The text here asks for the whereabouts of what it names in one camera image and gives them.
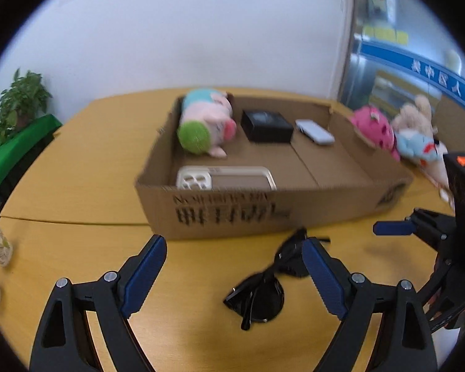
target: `green cloth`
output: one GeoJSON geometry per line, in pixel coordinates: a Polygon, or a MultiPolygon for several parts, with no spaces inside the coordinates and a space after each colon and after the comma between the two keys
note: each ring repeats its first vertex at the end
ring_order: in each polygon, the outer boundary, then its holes
{"type": "Polygon", "coordinates": [[[0,184],[21,158],[37,142],[62,125],[53,115],[47,114],[34,120],[11,140],[0,146],[0,184]]]}

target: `sunglasses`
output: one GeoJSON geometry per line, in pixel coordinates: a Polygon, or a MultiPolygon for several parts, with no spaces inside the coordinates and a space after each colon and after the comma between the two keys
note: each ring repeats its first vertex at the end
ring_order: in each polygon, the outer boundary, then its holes
{"type": "MultiPolygon", "coordinates": [[[[284,290],[276,274],[296,278],[308,276],[308,270],[301,258],[301,248],[306,239],[306,228],[297,230],[279,247],[274,262],[269,267],[246,278],[226,296],[224,304],[243,318],[242,330],[249,330],[252,322],[268,322],[281,312],[284,290]]],[[[330,242],[328,237],[318,239],[330,242]]]]}

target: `black box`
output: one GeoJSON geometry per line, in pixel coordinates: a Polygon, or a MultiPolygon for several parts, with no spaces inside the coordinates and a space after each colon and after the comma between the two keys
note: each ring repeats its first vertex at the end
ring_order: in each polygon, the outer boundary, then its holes
{"type": "Polygon", "coordinates": [[[244,110],[241,127],[248,140],[255,143],[289,144],[293,136],[293,126],[277,112],[244,110]]]}

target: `blue gripper pad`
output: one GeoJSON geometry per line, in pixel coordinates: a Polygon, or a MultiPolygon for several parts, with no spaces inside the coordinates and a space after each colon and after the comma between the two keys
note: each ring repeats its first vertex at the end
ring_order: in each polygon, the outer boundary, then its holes
{"type": "Polygon", "coordinates": [[[378,236],[405,236],[417,232],[411,221],[377,221],[372,228],[378,236]]]}
{"type": "Polygon", "coordinates": [[[345,305],[345,292],[313,240],[307,239],[303,243],[303,262],[328,312],[336,315],[339,320],[343,320],[348,312],[345,305]]]}
{"type": "Polygon", "coordinates": [[[122,315],[139,312],[167,257],[166,240],[159,236],[125,285],[122,315]]]}

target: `white wall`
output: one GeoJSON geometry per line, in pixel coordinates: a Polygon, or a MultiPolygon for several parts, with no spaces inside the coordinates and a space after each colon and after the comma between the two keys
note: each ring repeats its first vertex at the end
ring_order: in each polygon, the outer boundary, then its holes
{"type": "Polygon", "coordinates": [[[47,0],[0,60],[43,73],[67,121],[96,98],[251,86],[335,98],[352,0],[47,0]]]}

